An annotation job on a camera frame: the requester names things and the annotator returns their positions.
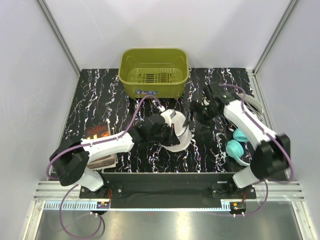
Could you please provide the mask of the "white mesh laundry bag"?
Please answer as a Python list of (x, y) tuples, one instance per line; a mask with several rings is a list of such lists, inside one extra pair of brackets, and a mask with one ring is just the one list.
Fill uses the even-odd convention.
[(180, 111), (175, 111), (176, 116), (173, 118), (172, 124), (174, 124), (175, 133), (180, 141), (180, 144), (171, 147), (163, 146), (166, 150), (173, 153), (187, 149), (191, 143), (191, 131), (189, 130), (189, 126), (183, 127), (183, 124), (186, 120), (186, 116)]

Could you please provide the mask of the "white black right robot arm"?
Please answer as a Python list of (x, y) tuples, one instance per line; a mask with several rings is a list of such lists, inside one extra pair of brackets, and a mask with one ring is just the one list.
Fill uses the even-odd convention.
[(225, 91), (225, 84), (205, 85), (202, 89), (203, 99), (192, 101), (189, 106), (184, 126), (196, 119), (204, 126), (210, 126), (217, 116), (224, 116), (247, 137), (254, 149), (248, 166), (235, 173), (224, 185), (232, 198), (239, 198), (245, 188), (259, 183), (278, 172), (293, 169), (290, 158), (291, 141), (286, 134), (277, 134), (264, 125), (245, 106), (246, 93), (238, 94)]

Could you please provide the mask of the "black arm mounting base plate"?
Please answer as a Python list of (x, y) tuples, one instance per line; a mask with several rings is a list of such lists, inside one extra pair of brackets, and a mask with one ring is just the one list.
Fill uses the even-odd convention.
[(231, 173), (103, 173), (96, 192), (82, 186), (81, 199), (111, 198), (114, 211), (229, 211), (229, 202), (255, 200), (253, 186), (227, 192)]

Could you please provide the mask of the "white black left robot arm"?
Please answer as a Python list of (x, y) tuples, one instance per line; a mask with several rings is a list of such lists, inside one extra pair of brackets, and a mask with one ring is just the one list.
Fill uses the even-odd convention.
[(108, 186), (98, 172), (88, 168), (89, 163), (109, 155), (130, 152), (148, 143), (159, 143), (166, 148), (178, 146), (184, 130), (179, 116), (166, 111), (118, 134), (83, 139), (67, 149), (58, 149), (51, 155), (49, 164), (62, 186), (77, 184), (89, 189), (95, 197), (103, 198), (108, 193)]

